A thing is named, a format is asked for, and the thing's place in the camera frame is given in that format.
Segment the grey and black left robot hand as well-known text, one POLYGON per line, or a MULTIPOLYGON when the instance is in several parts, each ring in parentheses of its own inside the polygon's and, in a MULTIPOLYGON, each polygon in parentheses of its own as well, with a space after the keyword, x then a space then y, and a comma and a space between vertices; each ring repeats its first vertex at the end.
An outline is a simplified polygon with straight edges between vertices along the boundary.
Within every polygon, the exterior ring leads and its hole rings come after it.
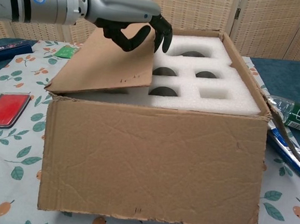
POLYGON ((161 14, 161 7, 153 0, 88 0, 86 20, 102 28, 104 36, 122 50, 136 49, 155 31, 154 52, 159 47, 166 53, 173 38, 172 25, 161 14), (127 38, 122 30, 132 23, 147 23, 135 36, 127 38))

